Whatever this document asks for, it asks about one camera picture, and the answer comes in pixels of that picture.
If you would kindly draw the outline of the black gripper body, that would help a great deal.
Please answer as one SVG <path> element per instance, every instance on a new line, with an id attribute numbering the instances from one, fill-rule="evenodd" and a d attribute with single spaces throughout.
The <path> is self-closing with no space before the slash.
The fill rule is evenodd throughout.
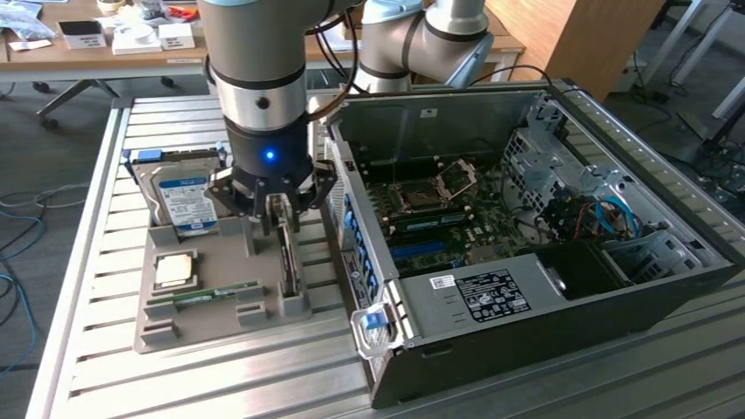
<path id="1" fill-rule="evenodd" d="M 261 131 L 240 127 L 227 116 L 225 130 L 233 156 L 232 184 L 247 195 L 255 192 L 255 183 L 264 179 L 272 191 L 292 187 L 301 194 L 304 181 L 313 166 L 308 153 L 308 115 L 285 127 Z"/>

